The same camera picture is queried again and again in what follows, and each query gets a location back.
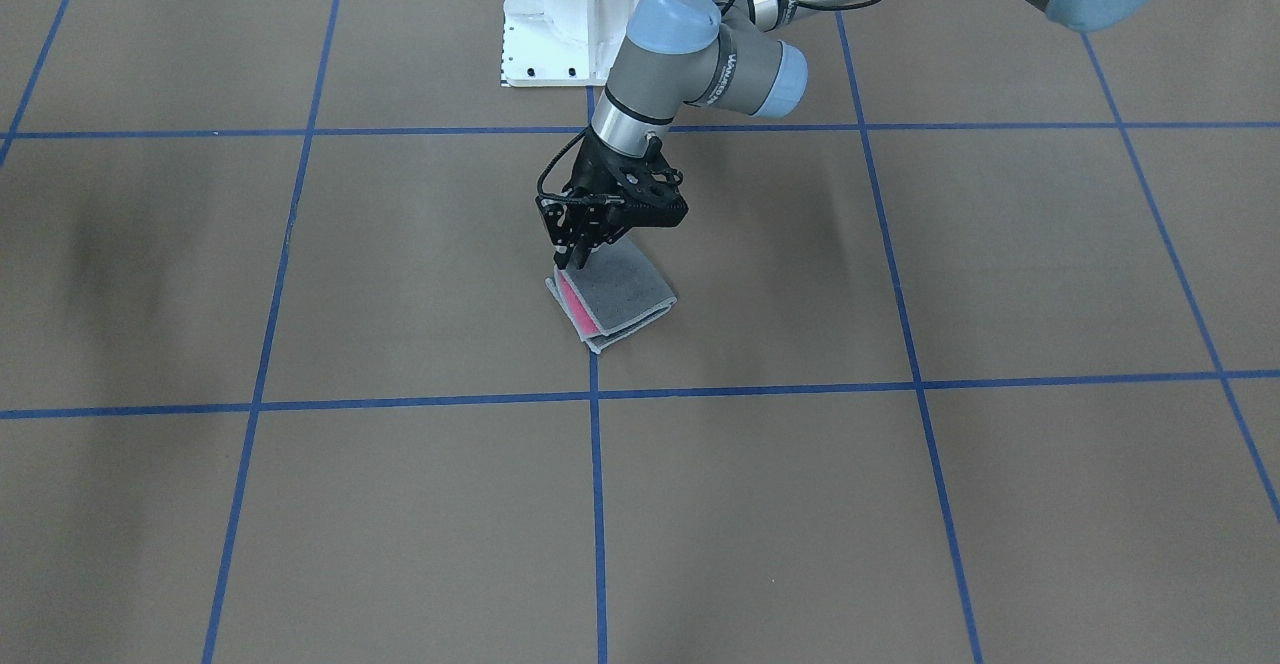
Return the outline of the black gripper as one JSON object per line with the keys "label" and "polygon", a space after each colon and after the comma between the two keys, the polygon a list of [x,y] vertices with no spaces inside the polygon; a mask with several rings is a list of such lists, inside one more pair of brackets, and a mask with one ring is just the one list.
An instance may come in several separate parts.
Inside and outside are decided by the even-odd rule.
{"label": "black gripper", "polygon": [[581,136],[564,194],[566,214],[553,217],[553,262],[581,269],[627,226],[666,226],[666,157],[662,139],[644,139],[639,157],[618,154],[595,134]]}

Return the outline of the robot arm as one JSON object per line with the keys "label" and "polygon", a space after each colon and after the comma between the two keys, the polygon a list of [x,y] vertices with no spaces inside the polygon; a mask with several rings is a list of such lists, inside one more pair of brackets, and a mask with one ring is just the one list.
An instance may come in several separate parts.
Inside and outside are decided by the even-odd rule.
{"label": "robot arm", "polygon": [[[589,125],[570,141],[570,180],[535,202],[558,269],[581,269],[632,228],[672,228],[687,214],[684,177],[663,141],[684,107],[781,118],[803,99],[806,58],[776,38],[815,13],[883,0],[637,0]],[[1148,0],[1024,0],[1076,32],[1108,29]]]}

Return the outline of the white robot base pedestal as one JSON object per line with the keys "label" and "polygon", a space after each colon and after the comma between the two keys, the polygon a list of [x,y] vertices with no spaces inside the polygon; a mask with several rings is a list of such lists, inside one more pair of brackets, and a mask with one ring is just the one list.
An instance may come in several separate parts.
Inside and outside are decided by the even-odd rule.
{"label": "white robot base pedestal", "polygon": [[504,0],[500,84],[605,84],[637,3]]}

